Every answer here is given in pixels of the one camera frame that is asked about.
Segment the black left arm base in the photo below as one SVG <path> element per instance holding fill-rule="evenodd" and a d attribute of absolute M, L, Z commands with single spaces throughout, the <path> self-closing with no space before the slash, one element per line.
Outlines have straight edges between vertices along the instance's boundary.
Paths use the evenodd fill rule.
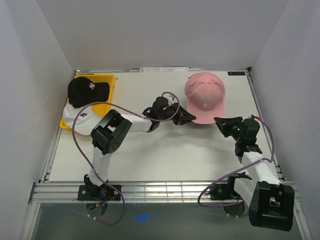
<path fill-rule="evenodd" d="M 94 217 L 104 215 L 108 208 L 109 201 L 120 201 L 119 193 L 113 188 L 101 186 L 80 185 L 77 193 L 78 201 L 86 202 L 86 212 Z"/>

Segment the pink cap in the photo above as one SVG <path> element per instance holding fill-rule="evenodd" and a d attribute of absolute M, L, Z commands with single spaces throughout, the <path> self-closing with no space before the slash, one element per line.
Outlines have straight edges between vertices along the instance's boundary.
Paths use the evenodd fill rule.
<path fill-rule="evenodd" d="M 214 124 L 215 118 L 225 116 L 226 89 L 222 80 L 210 72 L 197 72 L 188 78 L 184 87 L 186 111 L 200 125 Z"/>

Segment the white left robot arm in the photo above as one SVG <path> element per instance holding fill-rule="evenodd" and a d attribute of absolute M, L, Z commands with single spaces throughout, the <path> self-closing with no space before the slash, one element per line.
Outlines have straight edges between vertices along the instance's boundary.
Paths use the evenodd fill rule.
<path fill-rule="evenodd" d="M 156 130 L 161 121 L 172 121 L 182 126 L 195 120 L 196 117 L 187 112 L 174 96 L 159 96 L 151 107 L 141 115 L 121 114 L 110 110 L 93 128 L 92 137 L 93 159 L 90 173 L 84 176 L 84 184 L 88 193 L 95 199 L 102 199 L 107 192 L 108 168 L 112 154 L 117 151 L 130 132 L 150 133 Z"/>

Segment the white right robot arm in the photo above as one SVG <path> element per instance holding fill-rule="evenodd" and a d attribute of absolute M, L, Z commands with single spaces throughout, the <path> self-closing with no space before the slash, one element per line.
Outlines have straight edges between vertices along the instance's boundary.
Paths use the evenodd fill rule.
<path fill-rule="evenodd" d="M 235 140 L 235 155 L 248 171 L 248 175 L 229 177 L 231 183 L 226 185 L 226 194 L 232 199 L 240 196 L 244 200 L 252 226 L 290 231 L 295 191 L 290 185 L 281 183 L 269 169 L 269 160 L 257 144 L 258 117 L 215 117 L 214 120 L 224 137 Z"/>

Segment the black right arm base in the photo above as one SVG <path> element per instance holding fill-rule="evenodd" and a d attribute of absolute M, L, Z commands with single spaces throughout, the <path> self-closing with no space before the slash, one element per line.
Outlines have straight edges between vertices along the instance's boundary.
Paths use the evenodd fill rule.
<path fill-rule="evenodd" d="M 241 202 L 242 198 L 234 190 L 236 179 L 251 180 L 251 177 L 245 173 L 235 173 L 227 178 L 226 183 L 219 183 L 211 187 L 205 192 L 205 195 L 210 195 L 211 200 L 236 200 L 237 205 L 224 206 L 223 210 L 229 217 L 244 218 L 248 216 L 248 213 L 245 213 L 246 204 Z"/>

